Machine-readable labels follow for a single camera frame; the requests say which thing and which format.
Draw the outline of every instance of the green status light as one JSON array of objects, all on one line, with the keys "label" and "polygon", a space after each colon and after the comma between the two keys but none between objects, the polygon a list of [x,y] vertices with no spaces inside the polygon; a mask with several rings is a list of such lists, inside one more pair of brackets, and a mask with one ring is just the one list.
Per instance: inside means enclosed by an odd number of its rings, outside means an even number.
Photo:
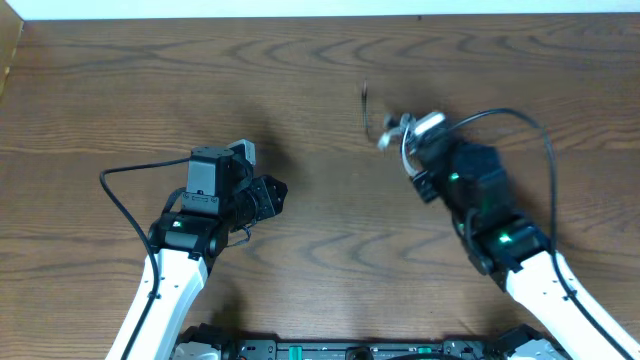
[{"label": "green status light", "polygon": [[501,242],[501,243],[503,243],[503,244],[504,244],[504,243],[511,242],[511,240],[512,240],[512,239],[511,239],[511,238],[509,237],[509,235],[507,235],[507,234],[502,234],[502,235],[500,236],[500,242]]}]

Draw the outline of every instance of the tabletop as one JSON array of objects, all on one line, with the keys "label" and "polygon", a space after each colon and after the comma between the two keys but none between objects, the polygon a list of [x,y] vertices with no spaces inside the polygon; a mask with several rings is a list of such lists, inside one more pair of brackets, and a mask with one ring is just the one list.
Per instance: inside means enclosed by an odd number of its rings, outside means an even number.
[{"label": "tabletop", "polygon": [[[492,107],[548,129],[560,251],[638,339],[639,61],[633,14],[28,22],[0,105],[0,358],[108,352],[145,250],[101,170],[241,138],[256,144],[256,174],[287,183],[284,211],[221,254],[184,327],[285,339],[544,330],[472,267],[397,152],[375,146],[387,112],[456,120]],[[539,135],[506,116],[463,133],[498,147],[547,230]],[[186,175],[108,181],[146,229]]]}]

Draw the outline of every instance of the camera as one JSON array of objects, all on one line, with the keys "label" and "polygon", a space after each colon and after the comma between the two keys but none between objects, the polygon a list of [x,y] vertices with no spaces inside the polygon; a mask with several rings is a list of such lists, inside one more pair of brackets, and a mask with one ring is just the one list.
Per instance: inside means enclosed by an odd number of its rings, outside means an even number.
[{"label": "camera", "polygon": [[[254,178],[255,146],[240,140],[227,147],[191,151],[187,186],[174,191],[149,230],[149,244],[204,257],[207,268],[228,245],[228,235],[282,212],[287,185],[269,175]],[[180,211],[171,208],[181,199]]]}]

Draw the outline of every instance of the white wall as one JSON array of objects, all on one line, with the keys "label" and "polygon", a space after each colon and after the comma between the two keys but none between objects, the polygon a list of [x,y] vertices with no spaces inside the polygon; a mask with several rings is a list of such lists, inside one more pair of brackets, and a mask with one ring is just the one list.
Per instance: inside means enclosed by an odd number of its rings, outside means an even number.
[{"label": "white wall", "polygon": [[640,0],[7,0],[7,2],[24,20],[640,12]]}]

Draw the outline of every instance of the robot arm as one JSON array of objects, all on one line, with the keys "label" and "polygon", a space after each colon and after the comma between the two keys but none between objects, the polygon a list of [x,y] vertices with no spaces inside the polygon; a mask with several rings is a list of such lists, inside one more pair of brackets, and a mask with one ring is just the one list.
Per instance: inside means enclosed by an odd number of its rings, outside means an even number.
[{"label": "robot arm", "polygon": [[[404,114],[398,122],[386,120],[392,129],[380,139],[379,147],[386,148],[394,136],[402,139],[403,165],[422,200],[429,203],[439,197],[444,201],[471,263],[529,309],[572,358],[640,357],[640,345],[582,287],[556,251],[555,224],[549,238],[515,207],[496,149],[454,134],[461,125],[496,113],[514,115],[540,128],[510,109],[489,110],[453,127],[442,113],[421,119]],[[555,156],[546,137],[545,143],[552,164],[554,207]],[[411,157],[422,171],[414,167]]]},{"label": "robot arm", "polygon": [[[249,227],[282,212],[287,186],[269,175],[253,177],[253,143],[240,140],[226,148],[194,148],[188,162],[186,188],[169,197],[144,239],[158,276],[154,278],[147,256],[138,292],[108,359],[168,359],[189,307],[228,246],[229,232],[244,230],[249,238]],[[172,212],[178,197],[180,211]],[[155,281],[157,295],[145,313]]]},{"label": "robot arm", "polygon": [[[580,303],[618,344],[639,357],[640,345],[580,284],[564,257],[559,253],[556,256],[563,277],[569,281]],[[521,265],[522,270],[510,271],[507,275],[507,293],[538,318],[573,359],[623,359],[569,301],[558,283],[549,253],[540,252]]]},{"label": "robot arm", "polygon": [[[129,352],[131,359],[169,358],[187,311],[208,277],[204,260],[189,259],[187,252],[162,249],[155,256],[161,276],[158,290],[160,297],[153,302]],[[152,283],[151,262],[147,257],[138,292],[107,359],[115,360],[122,357],[147,303]]]}]

